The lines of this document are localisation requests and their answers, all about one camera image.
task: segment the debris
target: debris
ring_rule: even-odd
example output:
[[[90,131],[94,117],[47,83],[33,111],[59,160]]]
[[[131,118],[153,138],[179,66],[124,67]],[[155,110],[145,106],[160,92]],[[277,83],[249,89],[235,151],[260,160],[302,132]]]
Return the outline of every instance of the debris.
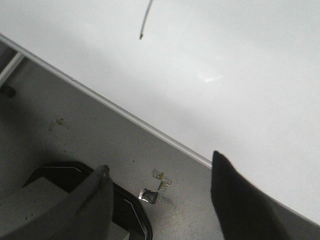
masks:
[[[172,184],[172,180],[167,178],[164,172],[159,172],[155,168],[152,171],[152,176],[161,181],[158,187],[158,191],[164,191],[167,187],[169,187]]]
[[[142,189],[139,194],[139,199],[147,203],[155,204],[159,193],[157,191],[151,191],[148,189]]]

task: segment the floor stain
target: floor stain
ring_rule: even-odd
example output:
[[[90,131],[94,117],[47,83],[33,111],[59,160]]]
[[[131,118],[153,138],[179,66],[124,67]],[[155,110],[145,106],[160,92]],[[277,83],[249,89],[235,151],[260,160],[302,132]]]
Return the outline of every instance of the floor stain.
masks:
[[[49,131],[51,132],[54,128],[55,128],[55,126],[56,125],[60,125],[60,126],[62,126],[62,125],[64,125],[65,124],[65,120],[63,119],[63,118],[57,118],[56,120],[55,120],[55,122],[50,122],[50,124],[49,124]]]

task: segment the white surface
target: white surface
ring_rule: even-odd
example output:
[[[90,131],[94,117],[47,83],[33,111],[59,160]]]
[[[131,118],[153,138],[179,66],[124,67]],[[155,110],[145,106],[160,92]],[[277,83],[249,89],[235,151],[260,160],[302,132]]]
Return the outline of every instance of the white surface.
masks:
[[[2,0],[0,33],[320,224],[320,2],[155,0],[139,40],[147,5]]]

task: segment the white table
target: white table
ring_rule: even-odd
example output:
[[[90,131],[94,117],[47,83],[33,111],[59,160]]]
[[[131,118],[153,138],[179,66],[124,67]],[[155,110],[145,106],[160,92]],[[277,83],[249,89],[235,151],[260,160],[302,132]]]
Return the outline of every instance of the white table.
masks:
[[[2,0],[0,34],[199,162],[220,151],[320,224],[320,2],[154,0],[139,40],[148,3]]]

